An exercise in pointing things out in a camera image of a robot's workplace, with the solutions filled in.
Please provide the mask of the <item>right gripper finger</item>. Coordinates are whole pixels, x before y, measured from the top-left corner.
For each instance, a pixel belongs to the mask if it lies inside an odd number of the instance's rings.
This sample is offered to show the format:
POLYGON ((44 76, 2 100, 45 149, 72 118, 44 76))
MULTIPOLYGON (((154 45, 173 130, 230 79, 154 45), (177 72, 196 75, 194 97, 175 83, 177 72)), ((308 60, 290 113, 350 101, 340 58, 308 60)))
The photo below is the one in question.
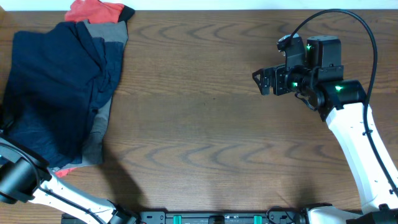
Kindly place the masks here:
POLYGON ((264 74, 264 70, 263 69, 259 69, 258 71, 255 71, 252 74, 252 79, 254 80, 254 82, 256 83, 258 88, 262 88, 263 86, 263 74, 264 74))
POLYGON ((272 76, 273 76, 273 68, 265 68, 262 70, 260 78, 261 78, 261 94, 269 95, 270 87, 272 86, 272 76))

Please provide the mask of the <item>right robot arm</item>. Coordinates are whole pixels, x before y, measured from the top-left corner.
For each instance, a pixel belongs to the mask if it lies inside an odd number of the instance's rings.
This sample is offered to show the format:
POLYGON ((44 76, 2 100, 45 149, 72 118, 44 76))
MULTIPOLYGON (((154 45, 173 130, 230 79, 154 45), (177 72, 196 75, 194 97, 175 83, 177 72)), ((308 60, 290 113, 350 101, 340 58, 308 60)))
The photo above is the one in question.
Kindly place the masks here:
POLYGON ((361 213, 313 205, 297 223, 397 223, 397 169, 380 138, 372 113, 363 114, 366 94, 357 80, 343 78, 341 42, 332 35, 298 35, 284 49, 285 63, 262 68, 252 78, 262 95, 293 92, 337 138, 356 182, 361 213))

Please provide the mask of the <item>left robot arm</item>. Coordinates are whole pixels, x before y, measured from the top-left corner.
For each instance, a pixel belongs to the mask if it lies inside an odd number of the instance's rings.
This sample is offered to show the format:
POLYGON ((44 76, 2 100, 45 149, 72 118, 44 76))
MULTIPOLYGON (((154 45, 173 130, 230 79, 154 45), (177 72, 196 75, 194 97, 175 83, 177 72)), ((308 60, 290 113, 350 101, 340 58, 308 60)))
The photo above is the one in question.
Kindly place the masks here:
POLYGON ((34 151, 1 135, 1 202, 30 202, 63 211, 85 223, 139 223, 139 215, 94 197, 58 178, 34 151))

